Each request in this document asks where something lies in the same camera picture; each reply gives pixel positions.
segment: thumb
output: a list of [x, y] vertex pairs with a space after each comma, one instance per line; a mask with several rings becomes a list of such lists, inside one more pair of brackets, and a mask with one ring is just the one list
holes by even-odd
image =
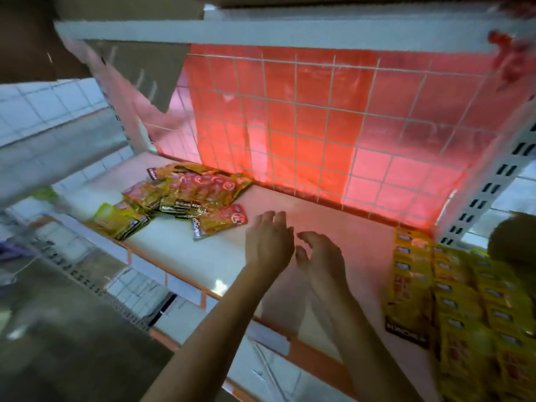
[[307, 257], [307, 252], [305, 251], [305, 248], [301, 245], [296, 246], [296, 264], [298, 264], [298, 268], [305, 268], [305, 264], [309, 262], [309, 258]]

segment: right hand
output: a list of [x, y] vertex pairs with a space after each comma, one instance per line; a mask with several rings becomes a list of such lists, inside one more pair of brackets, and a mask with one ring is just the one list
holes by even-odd
[[323, 302], [331, 302], [334, 296], [350, 293], [346, 281], [343, 253], [328, 236], [314, 231], [298, 233], [312, 249], [311, 258], [305, 248], [296, 246], [296, 263], [305, 272], [312, 290]]

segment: gray floor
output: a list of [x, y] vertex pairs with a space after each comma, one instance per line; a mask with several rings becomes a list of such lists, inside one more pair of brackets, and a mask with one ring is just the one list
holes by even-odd
[[19, 278], [0, 335], [2, 401], [136, 401], [171, 357], [40, 261]]

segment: brown cardboard piece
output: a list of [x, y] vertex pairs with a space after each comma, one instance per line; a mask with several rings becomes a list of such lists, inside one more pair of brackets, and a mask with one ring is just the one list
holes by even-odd
[[[196, 0], [56, 0], [58, 15], [66, 21], [200, 20], [203, 7]], [[167, 112], [189, 45], [85, 41], [152, 105]]]

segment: forearm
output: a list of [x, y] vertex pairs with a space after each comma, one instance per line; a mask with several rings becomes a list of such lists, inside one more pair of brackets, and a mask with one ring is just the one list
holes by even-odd
[[227, 375], [253, 313], [273, 279], [246, 265], [184, 345], [142, 402], [211, 401]]
[[335, 340], [361, 402], [421, 400], [348, 291], [334, 295], [328, 309]]

